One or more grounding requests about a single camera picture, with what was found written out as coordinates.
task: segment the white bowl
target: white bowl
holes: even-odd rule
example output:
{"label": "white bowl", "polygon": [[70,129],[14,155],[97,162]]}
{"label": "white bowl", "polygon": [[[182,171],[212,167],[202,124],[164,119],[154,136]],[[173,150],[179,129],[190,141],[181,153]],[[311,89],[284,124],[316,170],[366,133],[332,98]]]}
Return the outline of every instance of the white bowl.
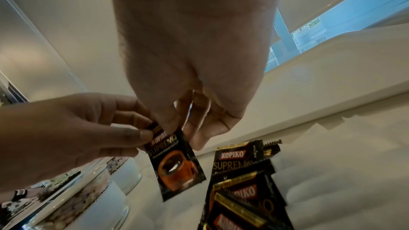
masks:
{"label": "white bowl", "polygon": [[105,168],[106,164],[97,164],[88,170],[28,226],[35,230],[118,229],[128,213],[126,196]]}
{"label": "white bowl", "polygon": [[141,180],[142,175],[135,160],[128,158],[115,172],[111,174],[111,179],[118,187],[128,194]]}

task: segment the fingernail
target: fingernail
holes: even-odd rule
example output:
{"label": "fingernail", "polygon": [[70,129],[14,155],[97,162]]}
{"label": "fingernail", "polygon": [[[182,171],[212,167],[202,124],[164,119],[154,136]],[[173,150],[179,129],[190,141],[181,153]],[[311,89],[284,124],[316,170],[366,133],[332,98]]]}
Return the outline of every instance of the fingernail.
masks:
{"label": "fingernail", "polygon": [[140,134],[141,134],[141,140],[144,141],[151,141],[153,138],[153,132],[150,130],[146,130],[146,129],[140,129],[139,130]]}

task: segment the stack of coffee sachets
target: stack of coffee sachets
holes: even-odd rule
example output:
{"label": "stack of coffee sachets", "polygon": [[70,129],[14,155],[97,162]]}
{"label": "stack of coffee sachets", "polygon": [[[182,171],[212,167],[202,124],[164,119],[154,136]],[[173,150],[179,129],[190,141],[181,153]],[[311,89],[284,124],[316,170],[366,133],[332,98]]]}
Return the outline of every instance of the stack of coffee sachets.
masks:
{"label": "stack of coffee sachets", "polygon": [[293,229],[271,178],[278,144],[256,140],[216,150],[198,230]]}

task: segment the kopiko logo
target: kopiko logo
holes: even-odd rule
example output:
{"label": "kopiko logo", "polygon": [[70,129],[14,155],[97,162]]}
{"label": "kopiko logo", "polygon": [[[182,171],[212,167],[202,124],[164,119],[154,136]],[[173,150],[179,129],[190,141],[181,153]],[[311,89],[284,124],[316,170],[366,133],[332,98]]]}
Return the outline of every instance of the kopiko logo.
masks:
{"label": "kopiko logo", "polygon": [[225,152],[220,155],[219,160],[228,160],[228,159],[237,159],[237,158],[244,158],[244,155],[246,154],[246,150],[240,150],[240,151],[231,151],[231,152]]}
{"label": "kopiko logo", "polygon": [[241,227],[230,221],[225,215],[220,214],[214,221],[214,226],[221,230],[243,230]]}
{"label": "kopiko logo", "polygon": [[239,196],[240,198],[243,199],[253,199],[253,198],[257,198],[257,185],[253,184],[251,186],[239,189],[239,190],[235,190],[233,191],[233,193],[236,196]]}

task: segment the kopiko coffee packet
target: kopiko coffee packet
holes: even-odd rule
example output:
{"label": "kopiko coffee packet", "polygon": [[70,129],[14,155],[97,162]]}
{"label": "kopiko coffee packet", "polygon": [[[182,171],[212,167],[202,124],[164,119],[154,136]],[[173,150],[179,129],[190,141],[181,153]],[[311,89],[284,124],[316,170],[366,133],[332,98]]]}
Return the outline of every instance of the kopiko coffee packet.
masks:
{"label": "kopiko coffee packet", "polygon": [[181,129],[167,135],[156,122],[148,129],[153,131],[153,140],[144,147],[155,170],[163,201],[206,180]]}
{"label": "kopiko coffee packet", "polygon": [[273,141],[267,144],[264,144],[263,146],[263,152],[264,152],[264,156],[271,158],[274,155],[276,155],[277,153],[279,153],[281,151],[279,144],[282,144],[281,139],[277,140],[277,141]]}
{"label": "kopiko coffee packet", "polygon": [[213,208],[203,230],[292,230],[291,226],[271,220],[245,201],[222,191],[214,196]]}
{"label": "kopiko coffee packet", "polygon": [[204,209],[209,213],[216,193],[227,190],[247,201],[259,213],[291,226],[284,199],[271,178],[273,173],[275,171],[270,159],[233,171],[216,173],[210,181],[212,188],[208,189]]}
{"label": "kopiko coffee packet", "polygon": [[264,158],[263,141],[255,140],[218,147],[214,155],[212,175],[246,167]]}

